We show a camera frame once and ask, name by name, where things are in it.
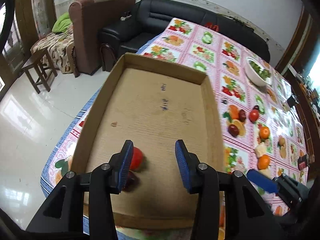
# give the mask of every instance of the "table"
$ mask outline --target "table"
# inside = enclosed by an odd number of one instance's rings
[[[267,154],[271,159],[269,169],[272,176],[279,176],[285,172],[306,184],[308,168],[300,172],[297,166],[299,155],[306,154],[303,128],[295,107],[289,109],[286,103],[287,98],[291,96],[291,87],[267,62],[222,34],[176,18],[172,19],[163,33],[148,42],[138,53],[177,62],[207,73],[220,112],[226,172],[238,169],[246,173],[249,169],[257,169],[254,148],[260,143],[260,127],[268,126],[270,137],[265,143]],[[272,86],[261,89],[250,82],[244,72],[246,57],[253,57],[271,71]],[[73,120],[46,163],[40,181],[46,196],[68,170],[65,168],[62,172],[62,169],[57,169],[55,164],[61,159],[71,163],[82,125],[97,93],[98,91]],[[239,110],[244,109],[248,116],[254,105],[260,106],[260,117],[257,122],[253,124],[247,118],[244,123],[237,123],[241,128],[241,134],[236,138],[232,137],[227,128],[231,122],[236,121],[229,119],[226,113],[236,107]],[[284,152],[280,154],[277,145],[279,136],[286,141],[285,155]],[[265,193],[258,187],[256,189],[274,213],[283,215],[287,212],[288,207],[275,194]],[[84,217],[84,231],[87,230],[88,219]],[[118,228],[117,231],[119,234],[121,231],[126,235],[148,239],[148,233],[140,230]],[[190,231],[186,229],[171,230],[166,234],[182,234],[188,237],[189,233]]]

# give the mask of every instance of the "floral blanket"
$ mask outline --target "floral blanket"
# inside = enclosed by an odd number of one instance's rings
[[[31,53],[33,54],[39,49],[47,48],[54,67],[60,69],[63,74],[66,74],[73,72],[71,67],[71,64],[74,64],[71,56],[72,53],[68,53],[68,50],[72,51],[73,47],[73,33],[50,33],[32,46]],[[47,64],[46,55],[42,59],[42,64]]]

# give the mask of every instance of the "stain on cardboard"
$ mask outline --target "stain on cardboard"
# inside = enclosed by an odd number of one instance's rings
[[[192,122],[193,117],[192,117],[192,110],[183,108],[183,111],[181,112],[183,122],[186,123],[187,125],[189,122]]]

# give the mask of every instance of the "wall molding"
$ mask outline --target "wall molding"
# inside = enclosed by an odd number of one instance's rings
[[[56,4],[55,8],[56,8],[57,17],[62,15],[65,12],[67,12],[70,4],[74,1],[75,0],[68,0],[68,1]],[[175,1],[195,5],[195,6],[207,9],[209,11],[221,14],[225,17],[235,18],[241,22],[244,22],[246,25],[253,28],[254,32],[267,42],[268,47],[269,47],[270,56],[271,56],[270,64],[272,66],[276,66],[278,61],[281,59],[285,49],[282,46],[280,46],[267,33],[265,33],[265,31],[263,31],[261,28],[259,28],[258,26],[256,26],[252,22],[248,21],[247,19],[245,19],[241,15],[236,14],[235,12],[233,12],[227,8],[224,8],[218,4],[215,4],[215,3],[207,1],[207,0],[175,0]]]

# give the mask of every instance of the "cardboard box lid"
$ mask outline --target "cardboard box lid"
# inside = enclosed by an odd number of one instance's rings
[[[71,169],[90,172],[121,150],[126,139],[146,156],[133,192],[111,195],[115,223],[131,228],[192,226],[197,195],[183,187],[174,143],[223,169],[219,114],[209,78],[167,61],[125,54],[92,105]]]

